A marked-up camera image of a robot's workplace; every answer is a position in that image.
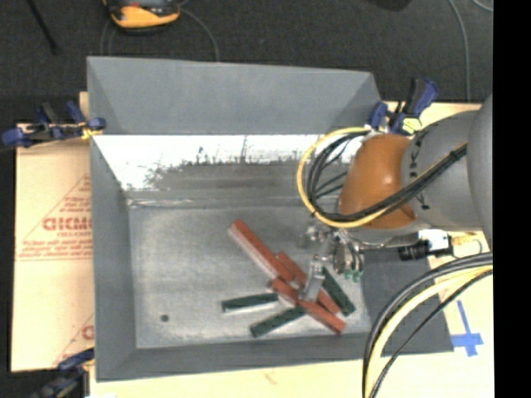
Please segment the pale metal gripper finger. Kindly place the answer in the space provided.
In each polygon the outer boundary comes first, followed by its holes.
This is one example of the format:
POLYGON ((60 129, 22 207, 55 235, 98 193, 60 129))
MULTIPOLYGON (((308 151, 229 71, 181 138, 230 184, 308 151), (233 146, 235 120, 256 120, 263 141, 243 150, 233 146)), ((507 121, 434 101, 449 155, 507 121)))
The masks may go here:
POLYGON ((325 279, 324 260, 315 255, 310 261, 307 280, 304 284, 304 300, 316 301, 325 279))

